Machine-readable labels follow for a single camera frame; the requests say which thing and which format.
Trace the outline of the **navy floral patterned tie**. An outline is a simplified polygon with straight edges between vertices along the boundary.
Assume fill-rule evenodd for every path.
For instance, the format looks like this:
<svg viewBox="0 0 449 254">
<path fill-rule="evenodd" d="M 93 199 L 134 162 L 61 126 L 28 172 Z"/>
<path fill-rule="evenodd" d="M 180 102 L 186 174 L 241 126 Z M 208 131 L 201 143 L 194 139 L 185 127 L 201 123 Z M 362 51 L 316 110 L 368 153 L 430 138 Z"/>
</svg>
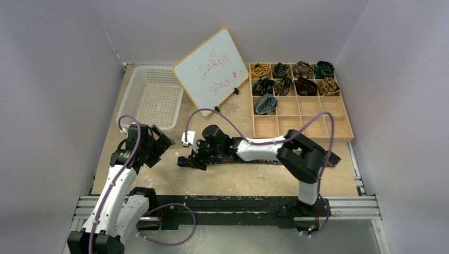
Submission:
<svg viewBox="0 0 449 254">
<path fill-rule="evenodd" d="M 341 158 L 335 153 L 331 153 L 329 160 L 326 164 L 327 167 L 334 168 L 341 161 Z M 251 161 L 243 161 L 242 159 L 230 160 L 226 159 L 222 156 L 214 156 L 212 157 L 206 165 L 221 165 L 221 164 L 267 164 L 267 165 L 281 165 L 279 161 L 275 160 L 251 160 Z M 177 158 L 177 165 L 179 167 L 189 167 L 193 168 L 191 163 L 191 156 L 179 156 Z"/>
</svg>

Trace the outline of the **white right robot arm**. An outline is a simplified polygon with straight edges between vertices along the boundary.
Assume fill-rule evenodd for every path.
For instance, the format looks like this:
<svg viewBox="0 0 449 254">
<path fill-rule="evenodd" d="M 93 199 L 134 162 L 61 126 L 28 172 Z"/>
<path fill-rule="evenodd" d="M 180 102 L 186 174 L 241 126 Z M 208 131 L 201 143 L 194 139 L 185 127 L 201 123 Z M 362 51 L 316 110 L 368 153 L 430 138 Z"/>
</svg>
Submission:
<svg viewBox="0 0 449 254">
<path fill-rule="evenodd" d="M 192 168 L 206 170 L 218 159 L 229 164 L 275 162 L 284 166 L 299 182 L 297 208 L 310 215 L 318 208 L 319 178 L 331 152 L 299 131 L 270 139 L 231 138 L 217 125 L 207 126 L 202 137 L 194 131 L 182 134 L 182 145 L 191 147 Z"/>
</svg>

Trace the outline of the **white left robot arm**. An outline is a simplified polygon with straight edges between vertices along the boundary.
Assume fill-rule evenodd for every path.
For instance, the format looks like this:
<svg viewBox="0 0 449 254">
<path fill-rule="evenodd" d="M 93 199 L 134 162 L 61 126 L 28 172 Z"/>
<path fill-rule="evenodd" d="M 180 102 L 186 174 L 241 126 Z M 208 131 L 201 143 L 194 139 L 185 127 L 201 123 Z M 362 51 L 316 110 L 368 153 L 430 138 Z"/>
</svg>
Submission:
<svg viewBox="0 0 449 254">
<path fill-rule="evenodd" d="M 154 166 L 175 142 L 156 125 L 132 124 L 111 154 L 106 183 L 81 229 L 67 239 L 70 253 L 124 253 L 139 218 L 157 212 L 153 188 L 130 186 L 143 165 Z"/>
</svg>

